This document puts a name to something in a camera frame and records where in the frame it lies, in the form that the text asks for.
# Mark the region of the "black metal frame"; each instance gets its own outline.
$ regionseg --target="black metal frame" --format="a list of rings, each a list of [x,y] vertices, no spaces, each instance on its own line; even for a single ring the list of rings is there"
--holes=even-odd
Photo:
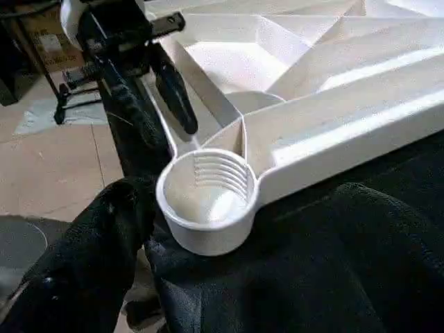
[[[13,13],[17,12],[14,7],[10,7],[9,9]],[[81,94],[89,94],[91,92],[97,92],[99,89],[97,87],[95,87],[95,88],[91,88],[91,89],[84,89],[84,90],[78,90],[76,92],[71,92],[69,90],[69,88],[67,87],[67,85],[65,85],[64,83],[60,84],[59,89],[57,89],[50,73],[46,69],[46,66],[43,63],[43,60],[40,57],[40,54],[38,53],[37,49],[35,48],[35,45],[31,39],[31,37],[29,36],[28,32],[26,31],[26,28],[25,28],[23,22],[21,21],[21,19],[19,17],[14,18],[14,20],[17,23],[17,27],[18,27],[20,33],[23,35],[26,43],[28,43],[31,54],[35,58],[35,61],[37,62],[39,70],[43,73],[44,77],[46,78],[46,81],[48,82],[49,86],[51,87],[51,90],[53,91],[55,97],[57,98],[57,108],[55,109],[54,120],[58,125],[63,124],[63,122],[65,121],[66,110],[72,109],[72,108],[78,108],[80,106],[91,105],[91,104],[102,102],[101,99],[94,99],[91,101],[68,105],[68,101],[70,100],[71,97],[76,96],[76,95],[81,95]]]

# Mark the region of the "white paper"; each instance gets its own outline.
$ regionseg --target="white paper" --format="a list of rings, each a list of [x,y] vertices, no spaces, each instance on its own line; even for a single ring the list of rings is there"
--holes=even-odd
[[[97,99],[99,94],[88,94],[76,96],[70,100],[68,105],[91,101]],[[31,134],[57,127],[54,121],[56,112],[56,99],[36,100],[32,106],[25,111],[22,120],[15,129],[15,134]],[[78,108],[66,110],[65,124],[69,125],[102,125],[108,123],[102,103],[95,103]]]

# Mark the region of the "tile floor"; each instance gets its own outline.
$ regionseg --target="tile floor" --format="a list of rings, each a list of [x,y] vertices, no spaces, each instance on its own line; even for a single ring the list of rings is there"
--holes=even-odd
[[[61,81],[60,74],[53,77]],[[0,214],[71,222],[104,186],[122,177],[109,126],[61,126],[32,135],[13,134],[35,99],[51,97],[41,78],[19,103],[0,105]],[[132,331],[121,314],[115,333],[124,332]]]

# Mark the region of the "cardboard box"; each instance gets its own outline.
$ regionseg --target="cardboard box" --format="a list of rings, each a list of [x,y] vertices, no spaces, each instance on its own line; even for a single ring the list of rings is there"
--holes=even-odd
[[[36,6],[16,6],[16,11],[26,12],[36,8]],[[61,71],[84,64],[81,51],[71,45],[63,33],[60,23],[60,6],[53,7],[38,15],[21,18],[21,21],[48,71]],[[31,60],[36,64],[36,60],[20,32],[17,22],[11,21],[11,29]]]

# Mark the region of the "black fabric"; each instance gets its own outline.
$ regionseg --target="black fabric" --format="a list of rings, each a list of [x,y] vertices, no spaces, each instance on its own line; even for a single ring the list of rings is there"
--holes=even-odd
[[[171,332],[441,330],[441,139],[265,207],[222,257],[183,250],[159,218],[146,253]],[[373,189],[332,191],[347,179]]]
[[[154,202],[153,179],[104,189],[25,274],[0,311],[0,332],[113,332]]]

